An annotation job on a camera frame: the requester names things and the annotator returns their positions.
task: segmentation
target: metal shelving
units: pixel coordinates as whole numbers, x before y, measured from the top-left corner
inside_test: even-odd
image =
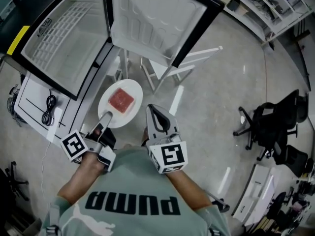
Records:
[[[299,0],[300,2],[298,4],[291,5],[287,0],[283,0],[283,3],[285,3],[288,8],[284,14],[280,14],[276,11],[275,6],[271,4],[268,0],[262,0],[275,13],[275,15],[278,16],[278,18],[276,18],[274,21],[271,21],[271,19],[263,15],[263,13],[255,6],[252,0],[240,1],[244,5],[246,5],[253,13],[255,13],[257,17],[259,17],[266,24],[266,27],[260,26],[254,18],[251,18],[246,14],[239,15],[234,11],[231,11],[227,7],[225,7],[224,10],[235,17],[237,20],[239,20],[241,23],[243,23],[245,26],[247,26],[263,41],[263,43],[269,42],[278,37],[287,29],[297,24],[303,18],[310,15],[315,8],[315,1],[310,2],[310,0]]]

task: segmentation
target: strap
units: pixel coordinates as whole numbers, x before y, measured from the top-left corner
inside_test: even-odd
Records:
[[[50,204],[49,223],[50,226],[40,231],[41,236],[61,236],[58,223],[60,219],[60,208],[57,205]]]
[[[214,230],[214,229],[209,229],[211,236],[221,236],[220,231]]]
[[[60,208],[57,205],[50,204],[49,210],[50,225],[57,225],[60,219]]]

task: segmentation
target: puma logo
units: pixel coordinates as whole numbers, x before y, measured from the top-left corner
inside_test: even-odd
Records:
[[[177,198],[158,200],[156,196],[135,195],[116,192],[94,191],[89,194],[85,209],[102,210],[121,214],[135,215],[181,215]]]
[[[73,215],[69,218],[69,220],[63,225],[61,231],[65,229],[65,227],[70,223],[73,219],[81,220],[93,233],[100,236],[111,236],[114,232],[111,230],[115,228],[114,224],[108,224],[106,222],[100,221],[97,222],[95,219],[88,215],[83,215],[80,212],[79,205],[76,203],[73,209]]]

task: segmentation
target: chair base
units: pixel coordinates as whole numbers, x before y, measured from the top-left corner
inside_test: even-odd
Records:
[[[25,201],[29,201],[30,199],[24,195],[24,193],[21,191],[19,185],[21,184],[29,184],[28,181],[17,181],[15,180],[15,177],[14,177],[14,166],[16,166],[16,162],[13,161],[11,162],[11,171],[6,168],[5,169],[5,173],[8,177],[8,180],[9,180],[9,184],[11,186],[11,189],[12,189],[12,192],[17,196],[17,197],[22,197]]]
[[[251,150],[252,149],[252,145],[254,143],[254,137],[252,135],[252,119],[250,118],[249,114],[245,111],[245,109],[243,107],[239,107],[238,111],[243,112],[243,114],[245,115],[246,120],[249,122],[250,127],[241,131],[241,132],[233,132],[233,136],[241,136],[244,135],[246,133],[250,132],[250,140],[249,143],[245,146],[246,150]]]
[[[257,161],[261,161],[265,156],[267,159],[271,157],[272,151],[268,151],[268,149],[265,148],[264,152],[260,154],[259,157],[257,157]]]

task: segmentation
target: open freezer door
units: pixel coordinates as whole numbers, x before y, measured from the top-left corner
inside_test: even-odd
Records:
[[[114,45],[175,67],[224,8],[220,0],[106,0],[106,4],[108,14],[113,12],[109,24]]]

